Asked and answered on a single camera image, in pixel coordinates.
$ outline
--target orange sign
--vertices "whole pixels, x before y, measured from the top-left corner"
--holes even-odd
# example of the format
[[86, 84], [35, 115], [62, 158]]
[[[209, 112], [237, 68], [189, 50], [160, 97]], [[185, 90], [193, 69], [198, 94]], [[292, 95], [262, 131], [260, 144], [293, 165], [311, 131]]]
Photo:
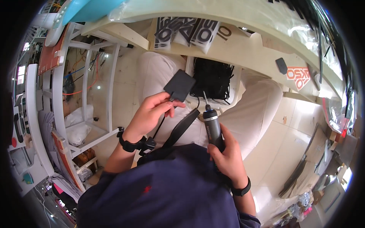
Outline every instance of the orange sign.
[[307, 67], [288, 66], [287, 80], [294, 80], [297, 90], [301, 90], [311, 79]]

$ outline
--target electric screwdriver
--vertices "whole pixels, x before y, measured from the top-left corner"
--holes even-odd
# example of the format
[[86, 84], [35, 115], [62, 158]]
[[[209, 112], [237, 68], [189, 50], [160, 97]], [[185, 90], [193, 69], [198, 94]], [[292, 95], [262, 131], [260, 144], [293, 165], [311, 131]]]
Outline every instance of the electric screwdriver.
[[207, 96], [204, 93], [205, 99], [205, 112], [203, 112], [203, 119], [205, 124], [205, 129], [207, 130], [209, 143], [215, 145], [221, 152], [224, 151], [226, 145], [224, 144], [222, 133], [220, 131], [220, 125], [218, 122], [218, 114], [214, 109], [211, 109], [208, 104]]

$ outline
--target person's left hand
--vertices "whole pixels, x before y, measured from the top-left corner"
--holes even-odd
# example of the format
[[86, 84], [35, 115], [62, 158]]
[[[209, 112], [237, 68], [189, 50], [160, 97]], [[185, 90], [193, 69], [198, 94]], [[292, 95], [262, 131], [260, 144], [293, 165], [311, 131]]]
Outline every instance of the person's left hand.
[[158, 123], [158, 119], [164, 113], [165, 117], [174, 117], [174, 106], [185, 108], [185, 104], [174, 100], [169, 101], [170, 94], [161, 92], [149, 97], [140, 105], [131, 123], [123, 133], [123, 140], [130, 143], [138, 142], [145, 134], [152, 131]]

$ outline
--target black smartwatch band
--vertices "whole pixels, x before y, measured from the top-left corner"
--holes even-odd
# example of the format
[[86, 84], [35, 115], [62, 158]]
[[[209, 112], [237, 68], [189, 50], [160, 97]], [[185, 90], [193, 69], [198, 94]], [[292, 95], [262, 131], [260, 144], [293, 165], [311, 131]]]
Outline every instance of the black smartwatch band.
[[119, 138], [119, 143], [122, 145], [123, 150], [127, 151], [127, 152], [134, 152], [135, 150], [141, 150], [142, 152], [150, 149], [153, 150], [156, 146], [155, 141], [153, 140], [153, 138], [149, 137], [148, 139], [146, 137], [142, 137], [140, 141], [136, 142], [136, 143], [131, 143], [128, 141], [124, 141], [122, 138], [123, 132], [124, 132], [124, 127], [118, 127], [119, 128], [119, 132], [116, 135]]
[[138, 141], [137, 143], [130, 143], [130, 142], [128, 142], [128, 141], [124, 141], [123, 140], [123, 138], [122, 138], [122, 136], [120, 136], [119, 137], [119, 143], [122, 145], [122, 147], [123, 147], [123, 150], [125, 150], [125, 151], [127, 151], [127, 152], [133, 152], [133, 151], [135, 151], [135, 150], [140, 150], [141, 148], [139, 148], [139, 147], [141, 147], [140, 146], [140, 141]]
[[231, 188], [231, 192], [233, 195], [235, 196], [243, 196], [244, 194], [246, 194], [247, 192], [249, 192], [250, 188], [251, 188], [251, 181], [250, 178], [247, 177], [248, 179], [248, 183], [247, 186], [244, 189], [235, 189], [235, 188]]

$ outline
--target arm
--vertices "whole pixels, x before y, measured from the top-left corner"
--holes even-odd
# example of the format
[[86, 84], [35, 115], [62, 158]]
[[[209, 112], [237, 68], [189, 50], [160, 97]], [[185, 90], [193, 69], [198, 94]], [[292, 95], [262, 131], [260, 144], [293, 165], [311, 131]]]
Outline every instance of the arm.
[[[174, 106], [185, 108], [184, 103], [176, 100], [171, 102], [169, 98], [170, 94], [167, 92], [147, 97], [124, 131], [122, 135], [123, 140], [130, 143], [138, 142], [145, 134], [156, 127], [162, 114], [165, 114], [165, 117], [170, 116], [172, 118], [175, 112]], [[123, 147], [118, 142], [104, 170], [109, 173], [121, 173], [129, 170], [132, 166], [135, 152], [130, 153], [123, 150]]]
[[[221, 153], [215, 145], [209, 144], [207, 153], [211, 155], [211, 160], [214, 159], [218, 169], [232, 180], [233, 187], [243, 189], [248, 184], [248, 178], [243, 166], [238, 142], [226, 126], [220, 124], [220, 128], [226, 149]], [[233, 196], [233, 200], [239, 212], [256, 215], [255, 202], [251, 191], [243, 196]]]

